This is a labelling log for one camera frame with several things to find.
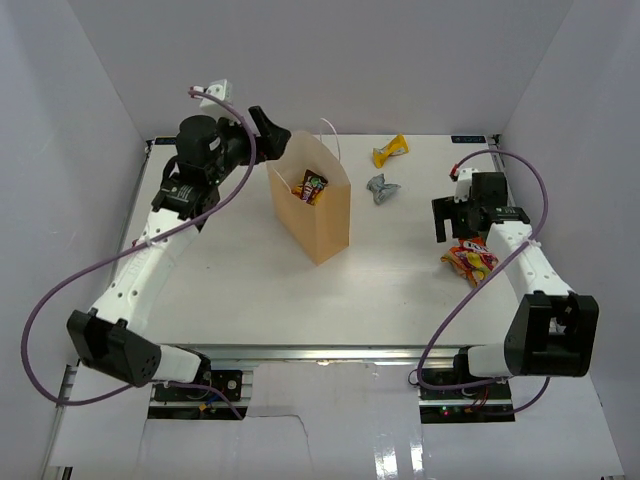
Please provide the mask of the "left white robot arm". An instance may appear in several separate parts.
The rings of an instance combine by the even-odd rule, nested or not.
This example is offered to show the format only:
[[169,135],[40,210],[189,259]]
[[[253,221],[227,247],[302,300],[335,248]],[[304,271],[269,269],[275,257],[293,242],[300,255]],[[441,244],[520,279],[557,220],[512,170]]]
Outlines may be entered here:
[[74,311],[67,330],[81,362],[135,387],[173,381],[188,398],[211,387],[209,361],[181,347],[146,339],[152,307],[179,256],[204,227],[202,214],[220,203],[219,186],[239,165],[277,160],[291,137],[258,107],[249,114],[257,134],[227,118],[183,120],[176,153],[163,170],[137,252],[126,257],[107,290],[86,311]]

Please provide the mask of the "yellow snack bar wrapper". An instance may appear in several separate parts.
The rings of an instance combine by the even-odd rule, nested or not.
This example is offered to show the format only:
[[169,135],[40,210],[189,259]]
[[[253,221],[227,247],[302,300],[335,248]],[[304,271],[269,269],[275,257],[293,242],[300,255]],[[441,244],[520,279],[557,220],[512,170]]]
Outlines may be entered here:
[[304,201],[306,204],[315,206],[322,196],[324,188],[322,186],[307,186],[299,184],[294,187],[291,193]]

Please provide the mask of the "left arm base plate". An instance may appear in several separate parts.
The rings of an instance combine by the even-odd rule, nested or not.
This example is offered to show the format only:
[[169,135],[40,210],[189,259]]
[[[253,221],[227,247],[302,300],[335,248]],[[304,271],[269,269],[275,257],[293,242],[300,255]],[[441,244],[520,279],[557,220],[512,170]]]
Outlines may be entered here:
[[156,385],[149,406],[151,419],[242,420],[247,411],[241,370],[211,370],[200,380],[204,388]]

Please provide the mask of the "purple M&M's packet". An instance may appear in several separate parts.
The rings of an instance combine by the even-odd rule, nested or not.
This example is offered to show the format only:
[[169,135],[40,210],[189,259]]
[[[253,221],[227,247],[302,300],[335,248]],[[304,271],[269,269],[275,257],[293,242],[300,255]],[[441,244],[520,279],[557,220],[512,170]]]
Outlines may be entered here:
[[324,176],[307,169],[300,185],[300,199],[315,205],[327,185],[328,180]]

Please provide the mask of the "silver wrapper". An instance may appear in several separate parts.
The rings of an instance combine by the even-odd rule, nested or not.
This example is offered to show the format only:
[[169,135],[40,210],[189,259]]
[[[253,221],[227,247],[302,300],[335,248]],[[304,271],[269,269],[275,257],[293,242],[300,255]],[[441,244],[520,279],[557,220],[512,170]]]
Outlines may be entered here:
[[379,174],[368,180],[366,189],[372,193],[375,205],[381,205],[393,197],[401,186],[396,183],[388,183],[384,174]]

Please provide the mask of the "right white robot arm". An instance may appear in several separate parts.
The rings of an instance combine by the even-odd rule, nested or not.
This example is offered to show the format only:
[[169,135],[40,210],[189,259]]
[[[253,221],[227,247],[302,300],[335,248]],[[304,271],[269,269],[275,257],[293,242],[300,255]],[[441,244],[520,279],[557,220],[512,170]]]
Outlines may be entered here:
[[563,281],[532,239],[523,209],[508,205],[504,174],[464,168],[455,173],[455,193],[432,202],[436,238],[446,229],[463,240],[479,236],[499,261],[519,306],[505,338],[463,353],[465,365],[451,374],[453,390],[472,399],[488,378],[582,377],[590,366],[599,306]]

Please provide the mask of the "orange fruit candy bag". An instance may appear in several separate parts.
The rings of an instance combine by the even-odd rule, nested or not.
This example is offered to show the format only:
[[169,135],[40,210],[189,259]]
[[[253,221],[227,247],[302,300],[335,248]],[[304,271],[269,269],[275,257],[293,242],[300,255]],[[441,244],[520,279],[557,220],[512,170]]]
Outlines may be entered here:
[[451,265],[473,288],[482,283],[499,263],[481,237],[459,239],[458,244],[444,253],[440,260]]

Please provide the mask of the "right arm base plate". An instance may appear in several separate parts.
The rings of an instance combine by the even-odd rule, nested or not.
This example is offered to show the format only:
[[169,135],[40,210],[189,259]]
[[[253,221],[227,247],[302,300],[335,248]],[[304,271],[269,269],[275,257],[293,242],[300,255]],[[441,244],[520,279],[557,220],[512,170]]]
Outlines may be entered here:
[[422,425],[514,422],[511,389],[507,383],[462,390],[429,390],[418,382],[417,369],[408,383],[418,391]]

